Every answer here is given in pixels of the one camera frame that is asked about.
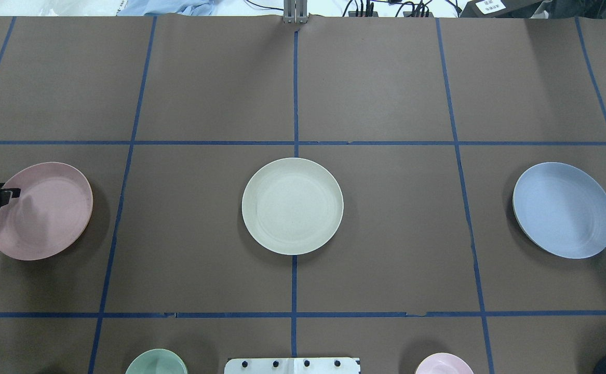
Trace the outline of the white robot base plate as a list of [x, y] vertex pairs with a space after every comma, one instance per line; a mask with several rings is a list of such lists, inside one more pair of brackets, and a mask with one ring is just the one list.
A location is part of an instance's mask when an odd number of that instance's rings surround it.
[[275, 357], [230, 359], [224, 373], [361, 373], [352, 357]]

